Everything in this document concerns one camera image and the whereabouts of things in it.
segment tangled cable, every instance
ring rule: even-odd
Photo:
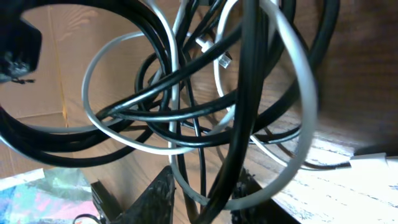
[[[332,37],[340,2],[324,0],[323,12],[317,35],[307,47],[300,32],[294,26],[295,0],[278,1],[243,0],[241,22],[225,37],[224,27],[228,14],[238,0],[215,0],[192,34],[188,33],[199,0],[182,0],[174,26],[171,28],[155,0],[146,0],[144,5],[137,0],[43,0],[29,3],[25,0],[24,11],[47,4],[82,4],[99,7],[119,14],[133,22],[141,32],[122,35],[107,43],[90,62],[81,88],[83,106],[93,126],[77,128],[49,128],[27,126],[10,116],[0,107],[0,138],[11,149],[39,162],[61,167],[91,167],[107,164],[138,149],[149,153],[168,155],[175,179],[184,191],[188,217],[192,223],[209,223],[222,209],[238,210],[255,206],[270,199],[285,187],[299,169],[333,170],[349,164],[320,166],[305,162],[317,122],[317,92],[312,75],[326,54]],[[190,50],[195,40],[213,34],[217,26],[215,44],[198,58],[192,59]],[[119,100],[96,114],[90,107],[88,89],[93,70],[101,57],[120,42],[145,36],[154,53],[141,65],[135,82],[135,93]],[[239,78],[236,90],[225,94],[220,79],[218,60],[239,39],[241,55]],[[264,79],[279,61],[284,49],[294,65],[297,79],[271,107],[257,114]],[[160,68],[144,88],[144,77],[149,66],[158,59]],[[190,76],[213,62],[216,87],[220,97],[202,105],[195,104]],[[189,108],[180,109],[180,92],[186,89]],[[280,118],[298,97],[302,102],[302,124],[284,133],[256,134]],[[201,127],[199,117],[227,109],[224,118],[212,130]],[[233,127],[228,127],[233,119]],[[135,121],[144,121],[146,126],[132,126]],[[184,136],[181,126],[195,130],[196,136]],[[122,131],[143,129],[136,139],[120,134]],[[145,144],[152,134],[169,142],[168,147]],[[48,152],[77,152],[93,147],[109,138],[126,146],[111,154],[76,159],[60,157]],[[284,161],[266,148],[299,138],[292,159]],[[228,155],[206,197],[205,148],[229,144]],[[247,197],[229,200],[238,181],[248,144],[256,144],[268,156],[286,166],[283,172],[264,189]],[[183,154],[198,149],[200,155],[200,194],[188,184]],[[195,202],[202,205],[198,213]]]

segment brown surface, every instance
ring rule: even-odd
[[[159,2],[169,21],[173,21],[177,11],[177,1],[167,4],[166,1]],[[398,30],[397,6],[397,3],[390,1],[341,1],[340,17],[330,50],[322,68],[317,72],[320,87],[320,122],[308,156],[309,161],[320,163],[346,161],[357,149],[390,142],[397,137],[398,43],[394,35]],[[297,1],[295,23],[309,45],[315,35],[320,8],[316,0]],[[52,6],[39,10],[41,13],[35,12],[38,14],[37,17],[41,18],[43,23],[49,24],[49,30],[52,31],[41,30],[44,36],[48,35],[49,42],[52,34],[55,44],[53,48],[42,49],[40,62],[46,66],[41,66],[36,75],[44,74],[44,79],[54,78],[57,69],[51,70],[52,65],[53,63],[59,65],[62,91],[65,96],[63,109],[66,112],[67,124],[69,126],[89,124],[80,99],[81,79],[86,67],[105,43],[121,34],[137,31],[137,27],[122,17],[90,7]],[[51,22],[43,16],[46,10]],[[194,24],[197,22],[198,16],[194,19]],[[139,37],[122,43],[105,55],[98,64],[90,85],[92,107],[98,110],[133,93],[135,74],[142,61],[152,51],[148,41]],[[233,63],[222,74],[226,89],[233,89],[236,85],[238,44],[231,49],[231,54],[234,58]],[[290,70],[291,63],[284,55],[272,75],[266,80],[261,110],[269,107],[287,89],[293,77]],[[55,89],[59,90],[60,85],[57,85],[55,80],[52,82],[53,85],[46,87],[57,86]],[[198,103],[217,97],[212,65],[206,66],[192,76],[192,82]],[[36,84],[29,88],[43,89]],[[3,88],[1,91],[4,90],[10,93],[14,87]],[[4,95],[10,94],[1,94],[2,103]],[[32,115],[63,111],[58,107],[62,101],[57,98],[55,104],[52,104],[53,98],[50,98],[59,96],[58,92],[47,93],[46,98],[38,98],[31,93],[28,95],[34,96],[31,100],[47,99],[46,107],[40,108],[44,112],[21,103],[23,107],[17,106],[17,109],[11,111],[14,116],[23,115],[19,111],[25,114],[31,112]],[[5,108],[11,108],[16,104],[14,101],[9,102],[8,105],[3,103]],[[270,129],[281,132],[294,127],[300,121],[299,111],[299,105],[296,105],[272,124]],[[224,112],[217,113],[215,118],[220,119],[222,114]],[[201,120],[201,124],[211,127],[210,122],[204,119]],[[156,146],[167,145],[157,136],[147,143]],[[297,140],[294,140],[285,143],[284,146],[294,149],[296,143]],[[103,155],[121,146],[116,141],[108,140],[92,149],[75,153],[74,156]],[[215,148],[206,150],[208,189],[221,165],[219,155],[221,153],[225,156],[227,148],[228,146],[223,146],[219,151]],[[270,148],[278,152],[276,146]],[[1,173],[11,173],[12,166],[7,164],[10,155],[4,154],[4,157]],[[195,190],[199,190],[197,152],[188,153],[186,161],[190,184]],[[83,171],[90,181],[101,180],[116,196],[122,207],[127,208],[167,163],[165,156],[136,151],[120,161]],[[255,147],[250,147],[248,150],[245,167],[250,173],[255,174],[256,179],[264,186],[282,170],[281,166]],[[375,189],[369,186],[369,182],[362,184],[350,172],[299,173],[288,187],[275,196],[275,199],[290,213],[305,223],[392,223],[397,220],[397,198],[397,191]],[[177,187],[174,214],[175,223],[188,223],[180,187]],[[228,212],[223,212],[215,223],[229,221]]]

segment wooden floor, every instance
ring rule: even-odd
[[[174,21],[178,1],[158,0],[169,21]],[[322,5],[317,0],[297,1],[295,23],[310,45],[320,18]],[[233,21],[239,16],[236,8]],[[84,6],[48,6],[34,9],[25,17],[38,27],[44,45],[33,85],[8,83],[0,89],[3,107],[28,123],[53,126],[90,124],[81,103],[81,81],[95,53],[111,39],[137,27],[110,12]],[[193,20],[193,27],[200,14]],[[342,0],[341,11],[329,52],[317,75],[320,95],[320,119],[308,161],[330,164],[347,161],[359,150],[398,152],[393,140],[398,136],[398,2]],[[141,63],[153,52],[144,37],[128,40],[111,50],[99,62],[90,85],[91,105],[95,110],[134,93],[134,79]],[[239,43],[230,50],[231,66],[223,71],[226,89],[236,87]],[[149,73],[157,69],[157,64]],[[275,102],[293,80],[289,58],[282,60],[265,81],[260,110]],[[208,65],[192,76],[198,103],[217,98],[213,66]],[[224,112],[201,119],[211,127]],[[270,126],[275,132],[290,129],[300,122],[297,103]],[[139,133],[129,133],[132,138]],[[156,146],[167,143],[158,136],[148,142]],[[297,140],[284,144],[294,150]],[[108,140],[73,157],[94,157],[113,152],[123,145]],[[9,152],[3,146],[2,158],[29,167],[42,166]],[[279,152],[277,146],[270,146]],[[206,150],[207,186],[211,187],[228,146]],[[1,175],[12,173],[14,164],[2,159]],[[196,151],[186,155],[190,184],[199,190],[199,160]],[[83,169],[87,178],[102,181],[128,208],[153,178],[168,164],[166,156],[136,151],[114,163]],[[255,147],[250,147],[245,168],[266,186],[282,167]],[[338,172],[298,173],[274,198],[302,223],[395,223],[398,222],[398,189],[360,178],[350,170]],[[229,223],[230,215],[222,212],[215,223]],[[182,191],[177,187],[174,223],[188,223]]]

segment cable bundle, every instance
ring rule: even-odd
[[[270,0],[243,0],[243,18],[224,38],[223,32],[228,14],[237,0],[215,0],[209,11],[192,34],[188,35],[193,15],[199,0],[182,0],[174,26],[171,28],[155,0],[143,3],[130,0],[25,0],[24,10],[46,4],[83,4],[107,9],[133,22],[141,32],[126,34],[106,44],[91,61],[82,84],[82,100],[87,116],[94,126],[79,128],[48,128],[26,126],[0,108],[1,140],[13,150],[40,162],[62,167],[91,167],[107,164],[138,149],[149,153],[168,155],[174,176],[185,193],[188,217],[193,223],[209,223],[222,209],[238,210],[255,206],[270,199],[285,187],[297,170],[333,170],[348,167],[348,164],[318,166],[305,162],[317,120],[317,93],[312,72],[316,70],[326,54],[338,17],[340,2],[324,0],[323,13],[317,36],[311,47],[307,47],[293,24],[295,0],[282,0],[280,7]],[[217,10],[223,6],[221,13]],[[215,44],[198,58],[192,60],[190,49],[195,39],[213,32],[217,26]],[[100,58],[120,42],[145,36],[154,48],[138,71],[135,94],[119,100],[94,114],[88,100],[88,89],[93,70]],[[234,43],[241,39],[238,88],[224,94],[220,80],[218,60]],[[264,79],[270,74],[284,49],[292,59],[297,79],[282,97],[267,110],[257,114]],[[150,85],[144,88],[147,69],[156,59],[159,70],[151,77]],[[220,98],[196,105],[190,76],[213,62],[216,86]],[[190,107],[180,109],[180,91],[187,91]],[[301,96],[302,125],[290,131],[258,135],[281,117]],[[203,128],[198,118],[219,110],[228,110],[225,117],[212,129]],[[102,122],[111,117],[111,121]],[[229,121],[234,119],[232,128]],[[135,121],[144,121],[146,126],[132,126]],[[195,130],[196,136],[184,136],[181,126]],[[120,134],[121,131],[143,129],[137,139]],[[169,147],[154,147],[144,144],[152,134],[168,140]],[[296,155],[290,162],[283,161],[266,148],[299,137]],[[111,154],[74,159],[51,155],[48,152],[77,152],[93,147],[109,138],[126,146]],[[215,183],[206,198],[206,147],[229,144],[228,155],[219,171]],[[286,166],[276,180],[266,188],[244,198],[229,200],[238,181],[248,144],[256,144],[267,155]],[[198,149],[201,167],[200,194],[190,188],[183,153]],[[195,201],[203,209],[198,214]]]

